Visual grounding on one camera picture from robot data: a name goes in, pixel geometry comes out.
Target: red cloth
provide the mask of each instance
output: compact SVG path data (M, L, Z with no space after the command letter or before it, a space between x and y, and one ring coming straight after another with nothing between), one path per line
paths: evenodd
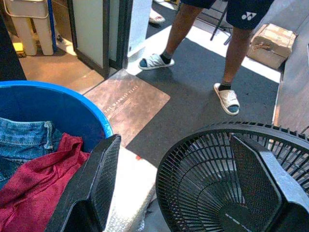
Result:
M1 232L43 232L71 177L90 154L64 134L58 151L20 166L0 191Z

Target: jeans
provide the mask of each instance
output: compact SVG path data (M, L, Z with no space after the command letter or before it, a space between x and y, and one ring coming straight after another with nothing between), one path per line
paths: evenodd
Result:
M51 121L14 122L0 117L0 189L20 165L57 151L61 137Z

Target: brown doormat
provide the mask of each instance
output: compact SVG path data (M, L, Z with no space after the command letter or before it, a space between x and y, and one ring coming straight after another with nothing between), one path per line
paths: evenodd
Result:
M120 70L85 94L105 114L127 146L169 101L170 96Z

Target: foot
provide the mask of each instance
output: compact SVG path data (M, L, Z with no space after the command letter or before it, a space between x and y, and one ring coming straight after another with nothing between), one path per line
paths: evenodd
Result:
M231 116L235 116L239 113L240 104L237 100L236 93L233 90L219 91L220 83L214 84L213 88L224 111Z
M149 22L154 24L162 24L165 22L165 18L151 8Z
M144 58L140 61L139 67L142 70L152 70L164 67L170 67L175 64L174 60L171 59L170 63L165 63L158 54L153 54L148 58Z

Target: blue plastic tub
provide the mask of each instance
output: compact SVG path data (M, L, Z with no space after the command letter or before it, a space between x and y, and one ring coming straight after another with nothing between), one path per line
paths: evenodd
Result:
M90 152L112 128L104 114L87 98L53 84L34 81L0 82L0 117L13 121L53 121L56 128L81 136Z

